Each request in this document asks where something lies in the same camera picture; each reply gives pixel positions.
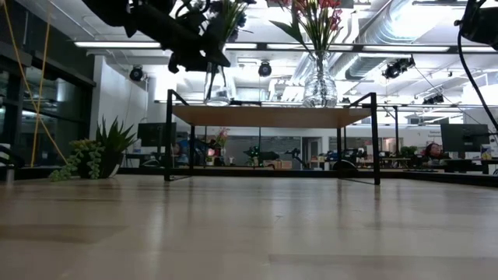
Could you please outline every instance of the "spotlight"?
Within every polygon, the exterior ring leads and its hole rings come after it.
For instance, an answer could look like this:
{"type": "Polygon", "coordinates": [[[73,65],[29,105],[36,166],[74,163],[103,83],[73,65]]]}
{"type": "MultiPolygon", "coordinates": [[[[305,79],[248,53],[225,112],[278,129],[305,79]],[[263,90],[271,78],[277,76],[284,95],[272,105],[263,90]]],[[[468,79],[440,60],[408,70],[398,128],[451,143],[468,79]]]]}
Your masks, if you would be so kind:
{"type": "Polygon", "coordinates": [[[442,94],[438,94],[434,97],[434,101],[436,103],[444,103],[444,97],[442,94]]]}
{"type": "Polygon", "coordinates": [[[272,66],[269,61],[263,61],[259,66],[258,74],[260,77],[268,77],[272,74],[272,66]]]}
{"type": "Polygon", "coordinates": [[[135,82],[141,82],[147,78],[147,75],[142,70],[141,65],[133,66],[133,70],[130,72],[130,79],[135,82]]]}
{"type": "Polygon", "coordinates": [[[415,60],[413,60],[413,57],[400,58],[395,62],[388,63],[388,67],[382,72],[382,76],[386,79],[395,79],[400,76],[400,74],[408,71],[408,68],[413,66],[415,66],[415,60]]]}

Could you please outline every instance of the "fluorescent light fixture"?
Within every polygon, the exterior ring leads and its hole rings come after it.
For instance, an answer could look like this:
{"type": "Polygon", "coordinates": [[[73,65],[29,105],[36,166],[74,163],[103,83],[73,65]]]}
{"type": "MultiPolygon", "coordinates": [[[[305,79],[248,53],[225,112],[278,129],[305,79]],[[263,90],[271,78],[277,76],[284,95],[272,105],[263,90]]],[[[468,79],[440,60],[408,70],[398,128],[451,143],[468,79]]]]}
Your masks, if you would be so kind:
{"type": "Polygon", "coordinates": [[[280,101],[265,101],[261,102],[262,105],[276,105],[276,106],[301,106],[301,102],[280,102],[280,101]]]}
{"type": "Polygon", "coordinates": [[[448,51],[449,47],[440,46],[417,46],[417,45],[406,45],[406,46],[389,46],[389,45],[379,45],[379,46],[364,46],[363,51],[402,51],[408,53],[417,52],[441,52],[444,53],[448,51]]]}
{"type": "MultiPolygon", "coordinates": [[[[267,44],[266,47],[269,50],[297,50],[303,51],[306,50],[302,44],[267,44]]],[[[306,47],[310,50],[314,50],[312,44],[306,44],[306,47]]],[[[328,48],[329,51],[351,51],[351,45],[341,45],[341,44],[332,44],[328,48]]]]}
{"type": "Polygon", "coordinates": [[[260,60],[257,58],[238,58],[237,63],[243,65],[258,65],[260,60]]]}
{"type": "Polygon", "coordinates": [[[463,52],[483,52],[483,53],[494,53],[498,54],[498,51],[495,51],[492,47],[461,47],[461,51],[463,52]]]}
{"type": "Polygon", "coordinates": [[[410,54],[389,54],[389,53],[359,53],[361,58],[411,58],[410,54]]]}
{"type": "Polygon", "coordinates": [[[336,44],[336,45],[330,45],[330,47],[328,47],[328,50],[329,51],[351,51],[352,50],[352,46],[351,45],[340,45],[340,44],[336,44]]]}
{"type": "MultiPolygon", "coordinates": [[[[203,104],[204,101],[202,100],[185,100],[189,104],[203,104]]],[[[167,103],[168,100],[154,100],[155,103],[167,103]]],[[[173,100],[173,104],[183,104],[179,100],[173,100]]]]}
{"type": "Polygon", "coordinates": [[[87,41],[87,42],[75,42],[77,47],[86,48],[103,48],[103,49],[144,49],[161,48],[161,44],[157,42],[115,42],[115,41],[87,41]]]}
{"type": "Polygon", "coordinates": [[[244,49],[255,49],[258,45],[251,43],[227,43],[225,47],[227,50],[244,50],[244,49]]]}
{"type": "Polygon", "coordinates": [[[301,44],[267,44],[266,47],[270,50],[305,50],[301,44]]]}

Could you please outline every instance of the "spiky plant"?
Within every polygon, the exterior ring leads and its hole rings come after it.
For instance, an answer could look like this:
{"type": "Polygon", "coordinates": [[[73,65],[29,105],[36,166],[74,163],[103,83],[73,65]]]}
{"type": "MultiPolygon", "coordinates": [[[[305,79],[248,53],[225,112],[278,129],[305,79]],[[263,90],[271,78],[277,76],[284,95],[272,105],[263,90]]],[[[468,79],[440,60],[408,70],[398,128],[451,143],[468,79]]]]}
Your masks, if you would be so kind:
{"type": "Polygon", "coordinates": [[[99,142],[107,152],[123,152],[127,147],[133,145],[137,139],[135,133],[128,135],[133,128],[133,125],[123,131],[125,126],[124,122],[121,122],[121,126],[117,122],[117,117],[114,119],[109,131],[106,129],[106,120],[102,117],[102,125],[97,125],[96,129],[96,141],[99,142]]]}

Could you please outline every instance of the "computer monitor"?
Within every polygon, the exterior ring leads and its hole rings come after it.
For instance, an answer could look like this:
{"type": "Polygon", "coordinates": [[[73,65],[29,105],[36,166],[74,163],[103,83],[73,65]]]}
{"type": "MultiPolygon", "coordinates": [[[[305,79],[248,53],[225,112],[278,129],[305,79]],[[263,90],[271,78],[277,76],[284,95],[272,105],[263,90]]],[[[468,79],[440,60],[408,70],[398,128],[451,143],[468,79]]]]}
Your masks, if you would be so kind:
{"type": "Polygon", "coordinates": [[[442,124],[441,138],[445,152],[481,152],[489,144],[487,124],[442,124]]]}
{"type": "MultiPolygon", "coordinates": [[[[166,123],[139,124],[137,138],[142,140],[142,147],[164,147],[166,135],[166,123]]],[[[171,123],[171,144],[176,143],[176,141],[177,124],[171,123]]]]}

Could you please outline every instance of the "glass vase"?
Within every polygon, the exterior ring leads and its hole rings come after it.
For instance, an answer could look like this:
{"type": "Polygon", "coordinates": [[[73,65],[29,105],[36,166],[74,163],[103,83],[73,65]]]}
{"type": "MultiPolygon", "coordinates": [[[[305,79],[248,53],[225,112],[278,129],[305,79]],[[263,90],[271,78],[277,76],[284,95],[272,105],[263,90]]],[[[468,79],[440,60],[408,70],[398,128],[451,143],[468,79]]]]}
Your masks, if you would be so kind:
{"type": "Polygon", "coordinates": [[[230,87],[226,84],[223,66],[208,63],[204,82],[204,103],[208,106],[230,105],[230,87]]]}
{"type": "Polygon", "coordinates": [[[304,82],[305,107],[333,108],[337,104],[337,88],[328,67],[329,57],[328,51],[315,51],[308,56],[313,69],[304,82]]]}

